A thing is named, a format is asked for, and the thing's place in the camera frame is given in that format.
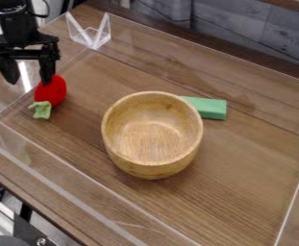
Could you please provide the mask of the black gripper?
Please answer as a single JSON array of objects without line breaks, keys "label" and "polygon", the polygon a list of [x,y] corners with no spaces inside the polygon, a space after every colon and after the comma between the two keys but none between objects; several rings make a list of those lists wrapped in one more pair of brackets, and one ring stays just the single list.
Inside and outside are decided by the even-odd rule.
[{"label": "black gripper", "polygon": [[57,42],[59,37],[40,32],[24,40],[8,40],[0,35],[0,73],[9,84],[15,85],[20,77],[16,60],[39,60],[41,82],[51,83],[60,59]]}]

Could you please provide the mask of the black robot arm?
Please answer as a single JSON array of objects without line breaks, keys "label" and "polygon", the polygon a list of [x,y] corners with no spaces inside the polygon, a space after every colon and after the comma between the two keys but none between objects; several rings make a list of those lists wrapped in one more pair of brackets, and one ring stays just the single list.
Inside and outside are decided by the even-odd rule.
[{"label": "black robot arm", "polygon": [[48,85],[55,75],[55,63],[60,59],[57,47],[59,37],[44,34],[37,28],[37,18],[49,16],[37,14],[33,10],[32,0],[0,0],[0,73],[5,81],[15,85],[20,71],[17,61],[32,60],[40,65],[40,77]]}]

